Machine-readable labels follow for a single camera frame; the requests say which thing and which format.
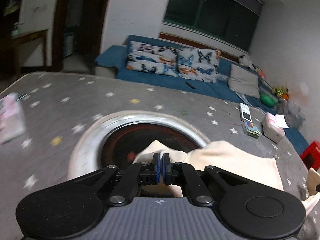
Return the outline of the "dark wooden side table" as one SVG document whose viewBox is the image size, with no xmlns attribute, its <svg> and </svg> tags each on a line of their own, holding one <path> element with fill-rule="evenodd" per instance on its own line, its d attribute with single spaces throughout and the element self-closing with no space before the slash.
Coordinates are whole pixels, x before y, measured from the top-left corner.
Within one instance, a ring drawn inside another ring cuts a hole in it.
<svg viewBox="0 0 320 240">
<path fill-rule="evenodd" d="M 48 29 L 22 33 L 14 36 L 10 40 L 10 47 L 15 53 L 16 73 L 20 73 L 20 48 L 23 47 L 27 50 L 27 52 L 31 53 L 32 49 L 36 49 L 36 45 L 30 44 L 30 42 L 35 42 L 36 40 L 42 40 L 42 67 L 47 67 L 47 32 Z"/>
</svg>

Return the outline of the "butterfly print pillow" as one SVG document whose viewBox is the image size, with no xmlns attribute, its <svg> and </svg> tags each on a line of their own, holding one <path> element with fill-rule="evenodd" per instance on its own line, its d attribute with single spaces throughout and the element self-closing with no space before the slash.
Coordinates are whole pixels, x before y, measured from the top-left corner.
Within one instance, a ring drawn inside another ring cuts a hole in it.
<svg viewBox="0 0 320 240">
<path fill-rule="evenodd" d="M 143 42 L 129 42 L 126 68 L 150 74 L 178 76 L 177 49 L 154 46 Z"/>
<path fill-rule="evenodd" d="M 221 51 L 183 48 L 178 52 L 179 76 L 184 79 L 216 83 Z"/>
</svg>

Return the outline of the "black white plush toy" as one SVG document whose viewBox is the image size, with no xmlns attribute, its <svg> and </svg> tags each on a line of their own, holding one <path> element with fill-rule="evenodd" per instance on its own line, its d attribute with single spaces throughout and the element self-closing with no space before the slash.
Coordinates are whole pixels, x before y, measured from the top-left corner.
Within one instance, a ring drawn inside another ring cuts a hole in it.
<svg viewBox="0 0 320 240">
<path fill-rule="evenodd" d="M 250 57 L 246 55 L 241 55 L 238 58 L 239 64 L 243 67 L 246 67 L 251 70 L 255 70 L 255 65 L 252 63 L 252 60 Z"/>
</svg>

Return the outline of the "clear plastic storage bin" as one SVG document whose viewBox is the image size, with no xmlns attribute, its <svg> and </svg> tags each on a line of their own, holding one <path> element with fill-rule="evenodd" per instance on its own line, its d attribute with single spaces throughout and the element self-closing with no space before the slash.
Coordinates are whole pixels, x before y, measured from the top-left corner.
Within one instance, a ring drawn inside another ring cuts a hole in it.
<svg viewBox="0 0 320 240">
<path fill-rule="evenodd" d="M 306 120 L 306 116 L 301 112 L 301 108 L 293 101 L 281 100 L 278 105 L 277 114 L 284 115 L 289 128 L 300 129 Z"/>
</svg>

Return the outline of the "yellow black toy car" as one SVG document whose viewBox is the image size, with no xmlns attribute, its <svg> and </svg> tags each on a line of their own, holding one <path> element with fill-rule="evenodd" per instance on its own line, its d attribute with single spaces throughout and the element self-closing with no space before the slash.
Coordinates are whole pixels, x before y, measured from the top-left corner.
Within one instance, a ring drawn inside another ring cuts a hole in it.
<svg viewBox="0 0 320 240">
<path fill-rule="evenodd" d="M 273 87 L 272 88 L 272 93 L 277 97 L 277 98 L 282 98 L 286 101 L 289 100 L 290 98 L 290 91 L 287 87 Z"/>
</svg>

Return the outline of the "blue sofa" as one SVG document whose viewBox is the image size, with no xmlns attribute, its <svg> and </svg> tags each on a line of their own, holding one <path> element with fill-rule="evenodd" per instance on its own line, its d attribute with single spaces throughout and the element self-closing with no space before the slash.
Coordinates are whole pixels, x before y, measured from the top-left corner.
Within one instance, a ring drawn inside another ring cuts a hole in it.
<svg viewBox="0 0 320 240">
<path fill-rule="evenodd" d="M 144 36 L 129 35 L 125 46 L 111 46 L 106 51 L 99 54 L 95 59 L 97 64 L 96 68 L 102 67 L 105 68 L 105 70 L 107 70 L 107 68 L 115 68 L 116 79 L 120 80 L 146 83 L 148 85 L 167 87 L 170 89 L 178 89 L 185 92 L 211 96 L 225 101 L 244 103 L 242 98 L 236 95 L 236 92 L 230 90 L 227 85 L 227 81 L 217 80 L 216 83 L 205 83 L 203 81 L 184 79 L 178 74 L 178 76 L 156 74 L 153 70 L 148 74 L 148 72 L 144 71 L 138 72 L 127 69 L 127 52 L 131 50 L 130 42 L 142 42 L 145 44 L 151 44 L 152 46 L 159 45 L 160 47 L 170 47 L 175 49 L 182 48 L 179 44 L 170 43 L 168 41 Z M 248 100 L 248 103 L 251 106 L 261 109 L 264 112 L 270 112 L 272 114 L 276 113 L 272 108 L 263 105 L 260 99 L 247 95 L 245 96 L 245 99 Z M 299 155 L 301 155 L 308 147 L 306 139 L 297 129 L 285 129 L 285 134 Z"/>
</svg>

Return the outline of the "round built-in induction cooker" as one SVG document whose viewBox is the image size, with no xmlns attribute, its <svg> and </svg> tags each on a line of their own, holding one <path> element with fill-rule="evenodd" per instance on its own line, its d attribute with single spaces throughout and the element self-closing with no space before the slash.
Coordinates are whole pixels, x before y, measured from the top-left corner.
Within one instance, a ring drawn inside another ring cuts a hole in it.
<svg viewBox="0 0 320 240">
<path fill-rule="evenodd" d="M 126 169 L 153 141 L 188 152 L 210 140 L 196 127 L 173 115 L 121 111 L 96 121 L 79 139 L 70 158 L 68 179 L 113 164 Z"/>
</svg>

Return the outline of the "clear box colourful items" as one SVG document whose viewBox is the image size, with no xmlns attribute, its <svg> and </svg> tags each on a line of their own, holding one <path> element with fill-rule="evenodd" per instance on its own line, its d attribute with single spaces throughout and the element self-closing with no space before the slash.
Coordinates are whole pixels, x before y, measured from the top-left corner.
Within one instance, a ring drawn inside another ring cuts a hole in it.
<svg viewBox="0 0 320 240">
<path fill-rule="evenodd" d="M 244 129 L 244 132 L 251 137 L 258 139 L 261 136 L 260 129 L 257 126 L 255 126 L 252 122 L 245 120 L 243 121 L 242 127 Z"/>
</svg>

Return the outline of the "red plastic stool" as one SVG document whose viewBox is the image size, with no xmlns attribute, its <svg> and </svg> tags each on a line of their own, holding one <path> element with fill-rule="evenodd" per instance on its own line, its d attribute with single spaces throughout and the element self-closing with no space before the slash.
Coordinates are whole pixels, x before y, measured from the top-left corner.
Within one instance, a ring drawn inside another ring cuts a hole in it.
<svg viewBox="0 0 320 240">
<path fill-rule="evenodd" d="M 300 156 L 306 168 L 318 171 L 320 167 L 320 144 L 319 141 L 312 142 Z"/>
</svg>

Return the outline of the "right butterfly print pillow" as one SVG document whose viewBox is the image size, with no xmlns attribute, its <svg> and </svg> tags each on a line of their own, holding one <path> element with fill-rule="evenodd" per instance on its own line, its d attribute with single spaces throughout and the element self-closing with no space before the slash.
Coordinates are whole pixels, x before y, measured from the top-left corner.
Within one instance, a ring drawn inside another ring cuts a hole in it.
<svg viewBox="0 0 320 240">
<path fill-rule="evenodd" d="M 183 48 L 178 52 L 179 76 L 184 79 L 216 83 L 221 51 Z"/>
</svg>

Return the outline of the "dark wooden doorway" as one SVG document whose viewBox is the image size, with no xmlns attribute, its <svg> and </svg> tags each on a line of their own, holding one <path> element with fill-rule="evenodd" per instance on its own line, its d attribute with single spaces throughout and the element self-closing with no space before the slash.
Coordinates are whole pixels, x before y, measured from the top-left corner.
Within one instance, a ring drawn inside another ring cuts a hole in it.
<svg viewBox="0 0 320 240">
<path fill-rule="evenodd" d="M 108 0 L 57 0 L 52 33 L 52 67 L 63 71 L 75 55 L 92 72 L 100 53 Z"/>
</svg>

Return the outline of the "green round toy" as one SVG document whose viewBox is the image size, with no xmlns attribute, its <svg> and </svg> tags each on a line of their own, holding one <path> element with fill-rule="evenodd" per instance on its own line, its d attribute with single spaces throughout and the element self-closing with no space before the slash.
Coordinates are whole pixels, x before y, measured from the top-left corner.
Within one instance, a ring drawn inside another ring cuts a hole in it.
<svg viewBox="0 0 320 240">
<path fill-rule="evenodd" d="M 261 93 L 260 94 L 260 101 L 267 107 L 274 107 L 277 102 L 274 101 L 274 99 L 272 97 L 270 97 L 269 95 L 265 94 L 265 93 Z"/>
</svg>

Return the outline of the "grey plain cushion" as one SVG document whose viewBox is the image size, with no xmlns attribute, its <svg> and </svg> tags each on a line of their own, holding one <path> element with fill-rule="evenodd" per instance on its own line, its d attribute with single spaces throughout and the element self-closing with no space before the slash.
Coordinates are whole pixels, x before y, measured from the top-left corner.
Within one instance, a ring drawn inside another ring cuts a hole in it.
<svg viewBox="0 0 320 240">
<path fill-rule="evenodd" d="M 235 64 L 231 65 L 228 86 L 232 91 L 239 94 L 255 98 L 260 97 L 258 76 Z"/>
</svg>

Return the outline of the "dark wall shelf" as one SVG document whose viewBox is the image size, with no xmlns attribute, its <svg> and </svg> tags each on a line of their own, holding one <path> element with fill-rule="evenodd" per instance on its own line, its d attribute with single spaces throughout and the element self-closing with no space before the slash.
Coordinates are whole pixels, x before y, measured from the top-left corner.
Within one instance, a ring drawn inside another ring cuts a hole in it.
<svg viewBox="0 0 320 240">
<path fill-rule="evenodd" d="M 1 40 L 8 39 L 17 27 L 21 3 L 22 0 L 1 0 Z"/>
</svg>

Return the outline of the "white remote control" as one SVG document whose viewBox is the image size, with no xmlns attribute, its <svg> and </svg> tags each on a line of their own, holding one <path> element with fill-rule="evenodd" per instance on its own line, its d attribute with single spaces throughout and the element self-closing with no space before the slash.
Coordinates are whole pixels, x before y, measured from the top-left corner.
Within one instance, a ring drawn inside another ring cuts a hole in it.
<svg viewBox="0 0 320 240">
<path fill-rule="evenodd" d="M 240 115 L 243 121 L 248 121 L 248 122 L 252 121 L 249 107 L 244 103 L 240 103 Z"/>
</svg>

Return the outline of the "white tissue box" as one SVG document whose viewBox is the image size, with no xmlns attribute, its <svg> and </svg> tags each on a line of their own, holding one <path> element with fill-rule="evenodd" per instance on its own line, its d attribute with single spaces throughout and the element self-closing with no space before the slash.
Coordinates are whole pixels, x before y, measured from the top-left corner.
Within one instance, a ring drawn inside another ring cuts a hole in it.
<svg viewBox="0 0 320 240">
<path fill-rule="evenodd" d="M 273 115 L 269 112 L 265 114 L 263 119 L 263 135 L 276 144 L 282 141 L 286 135 L 284 129 L 288 128 L 289 126 L 283 114 Z"/>
</svg>

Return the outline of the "dark green framed window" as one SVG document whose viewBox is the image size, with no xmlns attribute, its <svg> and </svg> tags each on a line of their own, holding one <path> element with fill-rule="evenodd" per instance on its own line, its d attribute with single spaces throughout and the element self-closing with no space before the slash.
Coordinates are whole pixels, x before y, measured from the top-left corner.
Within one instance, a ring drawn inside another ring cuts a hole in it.
<svg viewBox="0 0 320 240">
<path fill-rule="evenodd" d="M 164 21 L 247 51 L 262 8 L 260 0 L 169 0 Z"/>
</svg>

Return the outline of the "left butterfly print pillow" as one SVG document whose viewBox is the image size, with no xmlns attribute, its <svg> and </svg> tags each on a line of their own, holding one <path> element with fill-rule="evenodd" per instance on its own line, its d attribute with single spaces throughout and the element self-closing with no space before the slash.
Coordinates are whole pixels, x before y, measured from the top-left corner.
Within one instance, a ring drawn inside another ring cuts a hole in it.
<svg viewBox="0 0 320 240">
<path fill-rule="evenodd" d="M 150 74 L 178 76 L 177 49 L 154 46 L 143 42 L 129 42 L 126 68 Z"/>
</svg>

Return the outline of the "cream garment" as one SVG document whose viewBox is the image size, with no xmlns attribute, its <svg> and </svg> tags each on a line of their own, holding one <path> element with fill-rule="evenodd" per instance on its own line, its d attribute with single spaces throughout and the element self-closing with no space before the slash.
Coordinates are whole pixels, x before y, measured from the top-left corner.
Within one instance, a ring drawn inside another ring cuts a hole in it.
<svg viewBox="0 0 320 240">
<path fill-rule="evenodd" d="M 298 189 L 304 199 L 306 221 L 299 233 L 300 239 L 319 239 L 319 173 L 311 168 L 300 173 L 289 174 L 287 164 L 278 158 L 263 158 L 247 153 L 226 141 L 213 141 L 204 148 L 184 152 L 169 148 L 155 140 L 135 156 L 134 163 L 151 162 L 154 153 L 170 155 L 172 162 L 183 162 L 203 170 L 207 165 L 217 166 L 247 179 L 275 189 L 293 192 Z"/>
</svg>

